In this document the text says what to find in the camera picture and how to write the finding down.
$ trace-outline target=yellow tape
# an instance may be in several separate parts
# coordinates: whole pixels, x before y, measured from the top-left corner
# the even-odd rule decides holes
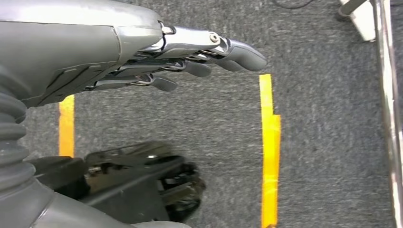
[[[259,81],[263,137],[261,227],[273,228],[277,225],[281,118],[273,114],[271,75],[260,75]]]
[[[74,95],[59,103],[59,156],[74,157]]]

